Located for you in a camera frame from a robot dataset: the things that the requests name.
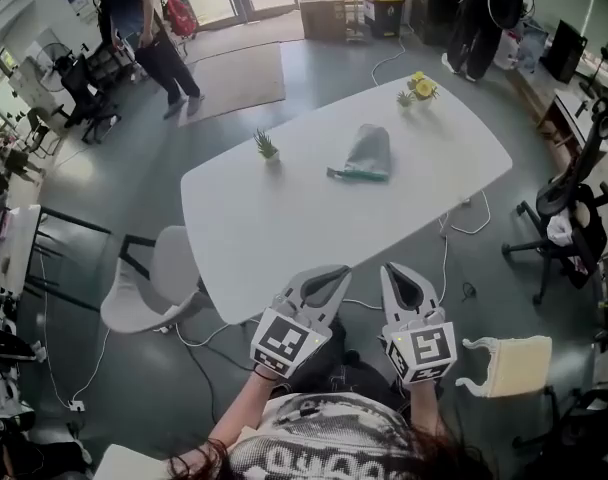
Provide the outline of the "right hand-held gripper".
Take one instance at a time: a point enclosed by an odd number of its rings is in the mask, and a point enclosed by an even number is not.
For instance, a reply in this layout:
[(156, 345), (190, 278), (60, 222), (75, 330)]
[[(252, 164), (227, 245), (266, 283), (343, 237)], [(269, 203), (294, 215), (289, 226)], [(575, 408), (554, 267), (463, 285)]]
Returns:
[[(395, 262), (381, 267), (380, 281), (388, 323), (382, 329), (384, 352), (400, 381), (443, 377), (457, 361), (457, 345), (435, 288), (417, 271)], [(404, 324), (406, 319), (413, 320)]]

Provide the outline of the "grey fabric pouch teal trim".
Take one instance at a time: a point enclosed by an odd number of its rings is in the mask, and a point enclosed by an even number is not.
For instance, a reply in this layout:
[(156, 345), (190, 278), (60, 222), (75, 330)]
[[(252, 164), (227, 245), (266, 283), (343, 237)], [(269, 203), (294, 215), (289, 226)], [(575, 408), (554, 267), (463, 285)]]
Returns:
[(327, 176), (349, 182), (386, 183), (390, 179), (390, 137), (385, 128), (362, 125), (342, 169), (327, 168)]

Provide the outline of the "person's left forearm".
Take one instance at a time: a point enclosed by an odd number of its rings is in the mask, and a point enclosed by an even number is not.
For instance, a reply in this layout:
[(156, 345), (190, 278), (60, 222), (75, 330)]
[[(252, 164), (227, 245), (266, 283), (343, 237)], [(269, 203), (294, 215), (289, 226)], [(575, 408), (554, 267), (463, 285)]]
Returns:
[(236, 442), (246, 427), (256, 428), (277, 381), (265, 380), (252, 372), (230, 407), (214, 426), (208, 441), (229, 447)]

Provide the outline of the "person's black trousers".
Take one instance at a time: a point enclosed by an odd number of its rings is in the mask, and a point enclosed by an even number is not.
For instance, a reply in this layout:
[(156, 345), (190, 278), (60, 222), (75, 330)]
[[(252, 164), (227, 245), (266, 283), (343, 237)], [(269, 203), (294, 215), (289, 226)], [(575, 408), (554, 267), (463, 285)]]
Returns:
[(407, 392), (395, 387), (356, 350), (345, 345), (346, 329), (339, 317), (330, 325), (332, 337), (296, 372), (278, 387), (286, 393), (323, 394), (352, 392), (394, 410), (408, 399)]

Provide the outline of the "person's patterned shirt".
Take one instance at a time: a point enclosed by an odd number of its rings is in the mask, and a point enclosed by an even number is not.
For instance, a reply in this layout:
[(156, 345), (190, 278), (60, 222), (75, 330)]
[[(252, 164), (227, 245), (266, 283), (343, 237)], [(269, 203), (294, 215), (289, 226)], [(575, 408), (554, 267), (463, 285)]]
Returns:
[(228, 450), (243, 480), (411, 480), (413, 455), (403, 417), (355, 393), (275, 398)]

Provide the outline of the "grey shell chair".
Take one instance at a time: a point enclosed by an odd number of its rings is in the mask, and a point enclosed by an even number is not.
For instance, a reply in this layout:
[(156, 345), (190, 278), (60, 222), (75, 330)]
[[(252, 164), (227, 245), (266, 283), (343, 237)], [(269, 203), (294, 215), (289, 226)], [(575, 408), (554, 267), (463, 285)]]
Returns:
[[(154, 311), (140, 293), (138, 280), (149, 282), (169, 303)], [(138, 334), (170, 328), (214, 306), (190, 248), (184, 226), (168, 226), (156, 239), (127, 234), (121, 244), (113, 284), (100, 307), (107, 328)]]

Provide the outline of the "spiky green potted plant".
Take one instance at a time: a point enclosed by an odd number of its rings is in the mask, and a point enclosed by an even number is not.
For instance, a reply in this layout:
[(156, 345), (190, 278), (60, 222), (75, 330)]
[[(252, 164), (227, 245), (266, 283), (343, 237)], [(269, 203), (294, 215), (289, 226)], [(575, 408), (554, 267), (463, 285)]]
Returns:
[(263, 157), (267, 164), (276, 164), (280, 162), (280, 153), (278, 148), (272, 143), (269, 135), (260, 129), (257, 129), (253, 135), (258, 153)]

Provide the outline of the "white crumpled cloth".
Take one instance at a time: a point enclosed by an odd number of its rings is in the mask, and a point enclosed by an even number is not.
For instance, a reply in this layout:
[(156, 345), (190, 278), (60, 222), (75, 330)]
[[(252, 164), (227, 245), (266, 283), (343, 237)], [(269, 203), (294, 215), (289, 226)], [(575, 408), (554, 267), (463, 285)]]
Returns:
[(552, 216), (547, 225), (548, 239), (559, 247), (569, 246), (573, 243), (573, 226), (567, 209)]

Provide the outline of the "black office chair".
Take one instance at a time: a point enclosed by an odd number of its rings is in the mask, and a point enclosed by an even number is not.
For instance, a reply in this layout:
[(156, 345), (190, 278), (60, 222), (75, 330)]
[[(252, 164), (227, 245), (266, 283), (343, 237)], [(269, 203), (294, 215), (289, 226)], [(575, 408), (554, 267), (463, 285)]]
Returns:
[[(505, 257), (514, 252), (535, 250), (543, 258), (540, 288), (532, 297), (535, 305), (539, 305), (545, 296), (553, 261), (560, 262), (561, 274), (580, 289), (598, 270), (598, 261), (606, 248), (607, 235), (598, 208), (608, 206), (608, 185), (602, 182), (601, 194), (596, 196), (585, 180), (598, 162), (600, 146), (608, 139), (608, 91), (594, 102), (591, 121), (588, 139), (580, 154), (562, 174), (538, 191), (534, 206), (523, 201), (516, 207), (519, 215), (528, 215), (539, 239), (519, 245), (504, 243), (501, 246)], [(564, 209), (570, 214), (573, 243), (559, 247), (548, 239), (547, 225), (552, 216)]]
[(83, 55), (57, 58), (54, 70), (60, 76), (62, 87), (74, 101), (73, 110), (65, 118), (64, 128), (70, 129), (85, 123), (82, 142), (100, 144), (102, 138), (121, 120), (117, 113), (118, 106), (97, 85)]

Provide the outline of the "beige floor rug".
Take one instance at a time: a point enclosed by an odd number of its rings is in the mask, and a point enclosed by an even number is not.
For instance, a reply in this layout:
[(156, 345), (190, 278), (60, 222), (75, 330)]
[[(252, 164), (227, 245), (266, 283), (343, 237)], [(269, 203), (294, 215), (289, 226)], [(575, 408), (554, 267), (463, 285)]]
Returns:
[(205, 95), (198, 111), (181, 111), (178, 126), (285, 99), (278, 43), (254, 46), (198, 61), (194, 77)]

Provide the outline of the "brown entrance mat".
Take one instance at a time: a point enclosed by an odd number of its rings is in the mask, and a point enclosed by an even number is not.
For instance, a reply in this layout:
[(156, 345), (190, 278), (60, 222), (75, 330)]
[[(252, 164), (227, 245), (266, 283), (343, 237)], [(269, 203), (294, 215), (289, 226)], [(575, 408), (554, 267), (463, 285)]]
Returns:
[(181, 48), (181, 51), (186, 52), (185, 62), (194, 64), (229, 52), (303, 39), (304, 30), (300, 12), (292, 11), (266, 20), (199, 32)]

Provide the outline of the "cardboard box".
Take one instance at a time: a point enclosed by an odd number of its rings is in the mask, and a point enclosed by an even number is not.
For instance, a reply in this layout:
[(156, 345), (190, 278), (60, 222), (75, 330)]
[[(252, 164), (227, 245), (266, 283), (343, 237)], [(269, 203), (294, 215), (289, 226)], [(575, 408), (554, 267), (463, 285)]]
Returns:
[(345, 40), (344, 0), (299, 0), (299, 9), (305, 39)]

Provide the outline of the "black computer tower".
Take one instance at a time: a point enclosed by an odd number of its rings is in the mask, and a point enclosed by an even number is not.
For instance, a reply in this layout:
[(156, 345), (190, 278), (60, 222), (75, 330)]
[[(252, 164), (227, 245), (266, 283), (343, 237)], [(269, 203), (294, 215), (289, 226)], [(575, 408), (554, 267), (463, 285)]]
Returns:
[(541, 58), (541, 63), (559, 82), (568, 84), (587, 45), (587, 38), (564, 20), (557, 26), (548, 53)]

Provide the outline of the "black cabinet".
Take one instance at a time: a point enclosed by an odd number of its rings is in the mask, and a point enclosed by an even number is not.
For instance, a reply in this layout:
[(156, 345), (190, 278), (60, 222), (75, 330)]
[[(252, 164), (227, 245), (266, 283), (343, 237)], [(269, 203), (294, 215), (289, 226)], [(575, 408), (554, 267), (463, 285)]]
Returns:
[(420, 41), (446, 48), (452, 37), (460, 0), (411, 0), (409, 25)]

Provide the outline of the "black metal frame table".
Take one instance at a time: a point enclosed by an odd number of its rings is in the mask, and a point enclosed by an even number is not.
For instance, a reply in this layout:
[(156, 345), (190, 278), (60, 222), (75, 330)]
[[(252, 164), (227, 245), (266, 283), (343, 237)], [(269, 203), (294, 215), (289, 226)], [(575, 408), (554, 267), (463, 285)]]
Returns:
[(21, 295), (26, 284), (79, 308), (100, 313), (100, 309), (63, 293), (55, 284), (30, 275), (33, 252), (37, 250), (37, 236), (43, 216), (110, 236), (102, 226), (38, 204), (5, 210), (0, 228), (0, 287), (7, 293)]

